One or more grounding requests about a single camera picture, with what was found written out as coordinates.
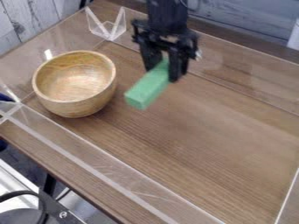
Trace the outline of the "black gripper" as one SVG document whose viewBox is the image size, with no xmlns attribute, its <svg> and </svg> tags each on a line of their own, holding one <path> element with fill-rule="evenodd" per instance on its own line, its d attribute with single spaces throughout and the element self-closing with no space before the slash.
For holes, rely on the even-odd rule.
<svg viewBox="0 0 299 224">
<path fill-rule="evenodd" d="M 198 35 L 188 28 L 188 0 L 145 0 L 146 19 L 134 18 L 133 41 L 146 71 L 162 60 L 161 51 L 168 51 L 168 79 L 176 82 L 188 70 L 189 59 L 198 56 Z"/>
</svg>

